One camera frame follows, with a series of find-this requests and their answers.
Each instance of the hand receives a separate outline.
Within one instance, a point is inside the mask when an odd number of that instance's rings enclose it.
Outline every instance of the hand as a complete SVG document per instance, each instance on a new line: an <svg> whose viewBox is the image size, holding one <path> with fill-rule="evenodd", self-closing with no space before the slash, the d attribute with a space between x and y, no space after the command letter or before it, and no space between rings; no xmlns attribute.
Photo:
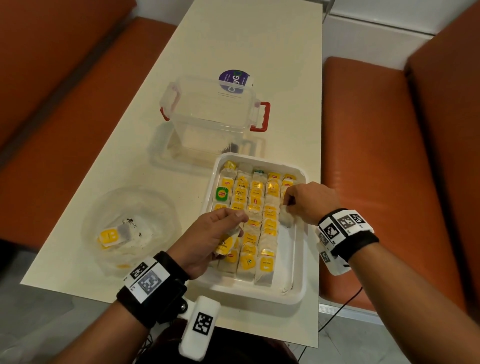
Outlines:
<svg viewBox="0 0 480 364"><path fill-rule="evenodd" d="M221 208L201 215L185 233L167 250L168 255L190 276L197 279L207 270L214 258L213 251L221 237L247 222L243 210Z"/></svg>
<svg viewBox="0 0 480 364"><path fill-rule="evenodd" d="M335 190L317 182L287 188L283 204L289 205L287 212L311 225L317 225L326 214L342 207Z"/></svg>

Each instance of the white tray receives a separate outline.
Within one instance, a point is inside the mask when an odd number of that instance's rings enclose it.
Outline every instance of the white tray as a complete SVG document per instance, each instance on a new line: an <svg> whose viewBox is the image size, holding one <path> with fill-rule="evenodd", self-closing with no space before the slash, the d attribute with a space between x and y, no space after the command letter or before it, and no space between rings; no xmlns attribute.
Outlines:
<svg viewBox="0 0 480 364"><path fill-rule="evenodd" d="M213 168L212 177L208 185L202 214L212 209L212 200L218 185L220 170L227 160L233 162L246 162L254 167L262 167L266 173L280 172L291 173L297 177L300 183L308 182L305 172L294 166L270 162L265 159L255 158L237 153L224 153L220 155ZM253 282L245 282L235 279L233 275L219 272L209 267L207 272L194 282L209 289L239 296L256 298L283 304L296 304L300 302L307 289L306 254L308 229L305 223L295 219L295 225L287 229L280 226L278 229L278 250L275 263L275 273L271 287L257 286Z"/></svg>

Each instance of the purple sticker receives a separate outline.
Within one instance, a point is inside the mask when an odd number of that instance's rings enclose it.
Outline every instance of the purple sticker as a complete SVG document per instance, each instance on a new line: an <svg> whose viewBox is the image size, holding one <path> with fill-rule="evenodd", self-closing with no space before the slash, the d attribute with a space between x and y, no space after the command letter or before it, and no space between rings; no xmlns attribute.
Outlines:
<svg viewBox="0 0 480 364"><path fill-rule="evenodd" d="M245 86L249 76L250 75L244 71L229 70L229 71L223 72L218 79L220 81L231 82L233 84ZM221 85L221 86L224 90L231 92L233 94L241 94L243 92L243 88L236 88L233 85L232 86Z"/></svg>

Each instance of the orange bench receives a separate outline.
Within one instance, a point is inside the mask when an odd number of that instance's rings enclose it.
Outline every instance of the orange bench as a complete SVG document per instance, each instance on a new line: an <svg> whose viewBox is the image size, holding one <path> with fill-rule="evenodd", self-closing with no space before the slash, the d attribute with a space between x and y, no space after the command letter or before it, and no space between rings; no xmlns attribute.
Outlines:
<svg viewBox="0 0 480 364"><path fill-rule="evenodd" d="M134 0L45 0L0 7L4 149L96 45L122 28L0 167L0 239L43 245L175 31L150 19L128 20L134 6Z"/></svg>
<svg viewBox="0 0 480 364"><path fill-rule="evenodd" d="M480 293L480 2L417 50L405 71L329 58L322 182L381 243L466 310ZM320 295L344 303L353 272L320 269ZM373 310L362 293L352 306Z"/></svg>

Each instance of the person's left arm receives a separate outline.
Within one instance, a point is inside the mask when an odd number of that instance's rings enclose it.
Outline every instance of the person's left arm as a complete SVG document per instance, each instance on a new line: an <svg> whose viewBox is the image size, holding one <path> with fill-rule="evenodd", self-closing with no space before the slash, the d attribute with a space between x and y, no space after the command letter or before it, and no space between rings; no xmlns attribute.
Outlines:
<svg viewBox="0 0 480 364"><path fill-rule="evenodd" d="M190 279L196 279L207 270L221 237L247 221L244 211L229 208L203 214L167 250L167 254ZM52 363L132 363L149 331L121 303L115 301Z"/></svg>

